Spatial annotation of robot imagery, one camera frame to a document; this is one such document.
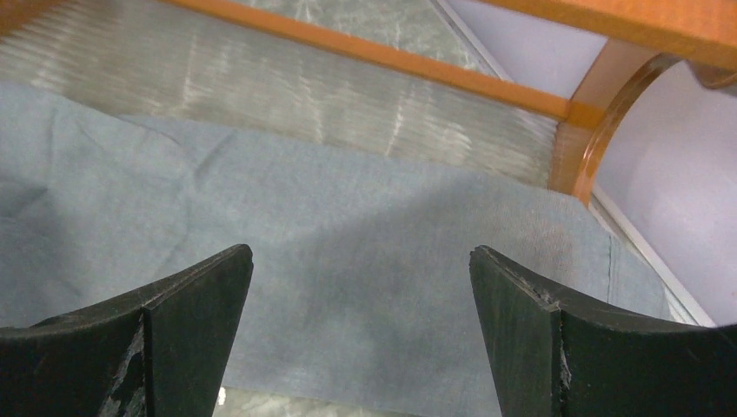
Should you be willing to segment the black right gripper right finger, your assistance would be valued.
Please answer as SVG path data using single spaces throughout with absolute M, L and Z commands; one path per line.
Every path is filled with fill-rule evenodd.
M 735 415 L 735 326 L 618 308 L 487 246 L 469 272 L 503 415 Z

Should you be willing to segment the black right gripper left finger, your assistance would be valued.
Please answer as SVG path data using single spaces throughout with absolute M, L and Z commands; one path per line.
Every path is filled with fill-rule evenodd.
M 4 416 L 210 416 L 253 273 L 245 244 L 1 331 Z

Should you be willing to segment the grey button-up shirt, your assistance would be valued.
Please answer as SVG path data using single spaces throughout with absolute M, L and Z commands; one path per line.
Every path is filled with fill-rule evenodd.
M 574 198 L 502 176 L 1 87 L 1 323 L 24 327 L 245 243 L 228 385 L 496 416 L 472 296 L 488 245 L 669 319 L 659 276 Z

